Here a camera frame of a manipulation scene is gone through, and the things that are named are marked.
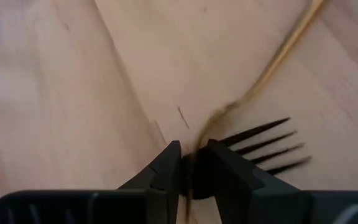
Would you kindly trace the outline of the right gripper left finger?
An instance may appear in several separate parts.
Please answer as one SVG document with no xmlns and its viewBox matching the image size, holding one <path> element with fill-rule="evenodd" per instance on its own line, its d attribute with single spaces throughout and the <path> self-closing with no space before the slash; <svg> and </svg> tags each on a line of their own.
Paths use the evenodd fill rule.
<svg viewBox="0 0 358 224">
<path fill-rule="evenodd" d="M 172 141 L 115 190 L 21 190 L 0 198 L 0 223 L 175 223 L 181 145 Z"/>
</svg>

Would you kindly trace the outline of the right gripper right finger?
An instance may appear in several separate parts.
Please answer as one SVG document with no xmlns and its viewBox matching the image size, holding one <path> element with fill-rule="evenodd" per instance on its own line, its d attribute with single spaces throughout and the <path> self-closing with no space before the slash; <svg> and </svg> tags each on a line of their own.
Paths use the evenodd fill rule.
<svg viewBox="0 0 358 224">
<path fill-rule="evenodd" d="M 356 190 L 300 190 L 216 140 L 208 149 L 223 223 L 358 223 Z"/>
</svg>

